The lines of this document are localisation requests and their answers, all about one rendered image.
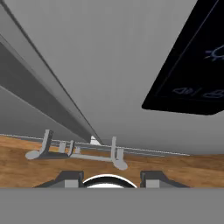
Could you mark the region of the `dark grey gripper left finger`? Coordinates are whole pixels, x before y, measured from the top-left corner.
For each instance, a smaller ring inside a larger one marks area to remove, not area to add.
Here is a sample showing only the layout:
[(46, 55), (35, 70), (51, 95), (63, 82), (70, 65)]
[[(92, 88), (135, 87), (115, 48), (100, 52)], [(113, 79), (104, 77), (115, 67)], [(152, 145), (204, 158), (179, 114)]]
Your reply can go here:
[(61, 171), (55, 179), (36, 185), (36, 188), (82, 188), (84, 186), (83, 178), (83, 171)]

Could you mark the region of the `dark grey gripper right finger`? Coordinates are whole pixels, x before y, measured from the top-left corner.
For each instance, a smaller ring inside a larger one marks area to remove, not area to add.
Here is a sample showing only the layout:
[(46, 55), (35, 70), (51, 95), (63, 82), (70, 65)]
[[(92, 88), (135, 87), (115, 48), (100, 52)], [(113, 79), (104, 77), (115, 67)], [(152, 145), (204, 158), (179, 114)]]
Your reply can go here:
[(140, 179), (142, 188), (187, 188), (187, 185), (167, 178), (162, 171), (140, 171)]

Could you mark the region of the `plain grey fridge door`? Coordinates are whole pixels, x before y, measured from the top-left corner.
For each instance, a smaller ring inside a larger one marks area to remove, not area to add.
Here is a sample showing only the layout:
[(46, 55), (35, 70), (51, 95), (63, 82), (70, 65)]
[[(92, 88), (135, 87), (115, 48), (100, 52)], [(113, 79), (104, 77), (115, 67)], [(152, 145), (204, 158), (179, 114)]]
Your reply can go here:
[(54, 140), (85, 143), (84, 139), (69, 129), (0, 87), (0, 134), (43, 137), (45, 130), (53, 131)]

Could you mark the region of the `grey fridge door black panel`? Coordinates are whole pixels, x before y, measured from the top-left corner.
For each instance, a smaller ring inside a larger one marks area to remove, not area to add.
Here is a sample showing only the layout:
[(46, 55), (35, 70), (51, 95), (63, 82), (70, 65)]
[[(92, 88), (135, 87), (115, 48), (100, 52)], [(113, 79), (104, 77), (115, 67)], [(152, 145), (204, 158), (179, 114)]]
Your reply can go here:
[(224, 112), (142, 108), (196, 1), (5, 0), (104, 143), (221, 154)]

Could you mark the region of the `white and black round thing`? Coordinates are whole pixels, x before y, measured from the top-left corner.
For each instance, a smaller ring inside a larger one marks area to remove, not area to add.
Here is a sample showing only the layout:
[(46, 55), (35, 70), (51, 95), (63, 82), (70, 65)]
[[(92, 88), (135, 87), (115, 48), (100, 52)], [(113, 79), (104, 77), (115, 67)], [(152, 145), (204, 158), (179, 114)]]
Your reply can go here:
[(100, 184), (111, 184), (120, 186), (122, 188), (137, 188), (137, 186), (128, 179), (111, 174), (95, 175), (83, 181), (83, 185), (85, 187), (96, 186)]

